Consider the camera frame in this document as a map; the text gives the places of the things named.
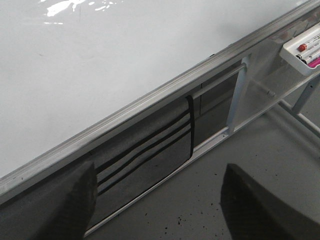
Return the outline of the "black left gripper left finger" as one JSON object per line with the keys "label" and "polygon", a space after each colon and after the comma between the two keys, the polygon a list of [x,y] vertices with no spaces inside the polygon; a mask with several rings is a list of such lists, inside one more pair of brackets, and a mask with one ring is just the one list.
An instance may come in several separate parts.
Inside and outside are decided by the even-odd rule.
{"label": "black left gripper left finger", "polygon": [[93,162],[61,169],[0,205],[0,238],[82,240],[96,199]]}

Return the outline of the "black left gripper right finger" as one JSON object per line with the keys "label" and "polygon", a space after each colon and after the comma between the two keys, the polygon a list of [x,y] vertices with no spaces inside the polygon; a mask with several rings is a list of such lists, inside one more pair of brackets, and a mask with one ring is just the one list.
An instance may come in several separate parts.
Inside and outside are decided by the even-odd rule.
{"label": "black left gripper right finger", "polygon": [[234,240],[318,240],[320,225],[276,197],[237,164],[223,177],[220,206]]}

